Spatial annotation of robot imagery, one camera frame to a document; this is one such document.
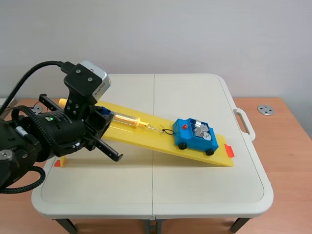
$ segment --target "red tape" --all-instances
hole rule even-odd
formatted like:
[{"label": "red tape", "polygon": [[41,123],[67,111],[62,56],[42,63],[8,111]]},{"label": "red tape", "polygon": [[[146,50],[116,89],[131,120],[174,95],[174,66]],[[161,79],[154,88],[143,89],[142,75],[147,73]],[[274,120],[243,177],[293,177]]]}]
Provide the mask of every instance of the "red tape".
[{"label": "red tape", "polygon": [[235,157],[233,149],[230,145],[224,144],[226,153],[228,154],[228,157]]}]

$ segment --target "black braided cable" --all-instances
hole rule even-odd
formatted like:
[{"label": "black braided cable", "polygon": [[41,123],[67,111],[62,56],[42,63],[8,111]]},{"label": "black braided cable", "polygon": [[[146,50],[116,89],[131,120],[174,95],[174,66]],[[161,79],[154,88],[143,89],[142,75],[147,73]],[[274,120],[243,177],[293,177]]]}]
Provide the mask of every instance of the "black braided cable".
[{"label": "black braided cable", "polygon": [[36,182],[34,182],[32,184],[29,184],[29,185],[26,185],[26,186],[23,186],[23,187],[1,189],[0,190],[0,194],[20,194],[20,193],[24,193],[24,192],[27,192],[29,190],[32,190],[32,189],[38,187],[40,184],[42,184],[44,182],[44,180],[45,180],[45,171],[41,167],[32,166],[29,171],[38,172],[40,174],[40,178]]},{"label": "black braided cable", "polygon": [[49,132],[46,130],[46,128],[41,123],[40,119],[37,117],[37,115],[27,106],[17,106],[14,107],[14,110],[12,111],[12,120],[19,125],[19,112],[23,111],[34,123],[34,125],[37,127],[39,132],[41,133],[44,140],[56,151],[56,153],[60,153],[63,155],[69,155],[76,151],[75,148],[73,149],[63,149],[61,148],[57,142],[53,139],[53,137],[49,134]]},{"label": "black braided cable", "polygon": [[0,115],[4,112],[4,110],[8,107],[12,99],[14,98],[15,94],[18,92],[18,90],[21,88],[21,86],[25,83],[25,81],[37,70],[39,70],[42,67],[56,65],[58,67],[62,67],[64,63],[62,61],[46,61],[41,62],[35,66],[33,66],[29,71],[27,71],[23,77],[18,81],[18,83],[15,85],[14,89],[9,94],[8,98],[5,100],[3,105],[0,107]]}]

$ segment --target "metal grommet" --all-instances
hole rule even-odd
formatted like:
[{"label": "metal grommet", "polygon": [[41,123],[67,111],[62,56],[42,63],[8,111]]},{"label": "metal grommet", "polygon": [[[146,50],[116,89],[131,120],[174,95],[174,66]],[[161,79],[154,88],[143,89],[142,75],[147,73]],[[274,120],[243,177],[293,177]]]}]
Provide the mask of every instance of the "metal grommet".
[{"label": "metal grommet", "polygon": [[261,114],[264,114],[266,116],[271,116],[274,114],[274,110],[271,106],[269,105],[260,105],[258,106],[258,111],[261,113]]}]

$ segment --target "yellow plastic board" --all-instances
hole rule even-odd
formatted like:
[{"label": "yellow plastic board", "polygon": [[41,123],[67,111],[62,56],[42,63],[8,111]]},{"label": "yellow plastic board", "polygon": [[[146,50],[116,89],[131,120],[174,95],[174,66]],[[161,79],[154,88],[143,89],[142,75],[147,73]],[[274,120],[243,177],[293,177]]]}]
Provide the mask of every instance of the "yellow plastic board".
[{"label": "yellow plastic board", "polygon": [[[128,109],[122,106],[114,105],[111,103],[99,101],[97,106],[104,106],[114,112],[139,117],[141,121],[150,123],[158,129],[172,129],[173,121],[149,115],[143,112]],[[225,137],[216,134],[216,139],[219,148],[212,156],[205,155],[204,152],[186,149],[180,150],[175,145],[175,138],[166,133],[160,133],[157,130],[148,129],[144,126],[137,128],[131,125],[113,121],[109,129],[105,132],[103,139],[124,142],[127,144],[135,145],[138,147],[171,154],[175,156],[185,157],[193,160],[207,162],[221,166],[233,166],[233,160],[228,157],[224,144],[226,144]]]}]

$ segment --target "black wheel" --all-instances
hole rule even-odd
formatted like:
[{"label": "black wheel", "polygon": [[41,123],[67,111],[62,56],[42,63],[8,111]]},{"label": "black wheel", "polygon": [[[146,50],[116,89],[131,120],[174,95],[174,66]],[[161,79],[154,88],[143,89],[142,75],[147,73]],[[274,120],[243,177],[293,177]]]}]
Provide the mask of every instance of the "black wheel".
[{"label": "black wheel", "polygon": [[205,153],[207,156],[211,156],[214,154],[214,151],[213,150],[207,150]]},{"label": "black wheel", "polygon": [[185,150],[185,149],[187,149],[187,144],[186,144],[186,143],[180,143],[180,144],[178,145],[178,147],[179,147],[179,149],[181,149],[181,150]]}]

